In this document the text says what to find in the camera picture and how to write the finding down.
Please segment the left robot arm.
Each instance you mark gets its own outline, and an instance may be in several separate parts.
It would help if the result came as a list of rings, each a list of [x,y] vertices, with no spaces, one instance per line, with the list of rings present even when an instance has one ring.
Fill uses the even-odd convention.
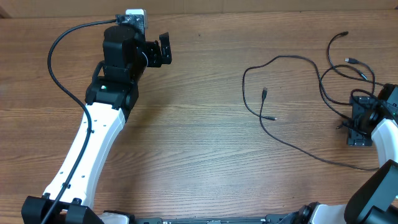
[[[97,215],[94,197],[111,146],[138,99],[144,70],[172,61],[169,33],[148,42],[144,29],[112,25],[104,31],[103,53],[79,103],[83,117],[72,146],[43,195],[26,198],[24,223],[134,223],[134,215],[124,212]]]

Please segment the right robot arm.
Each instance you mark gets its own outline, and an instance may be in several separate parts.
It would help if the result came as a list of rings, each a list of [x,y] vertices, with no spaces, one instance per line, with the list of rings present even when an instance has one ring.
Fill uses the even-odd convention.
[[[360,128],[371,132],[380,168],[346,205],[303,206],[281,223],[397,223],[397,85],[385,84]]]

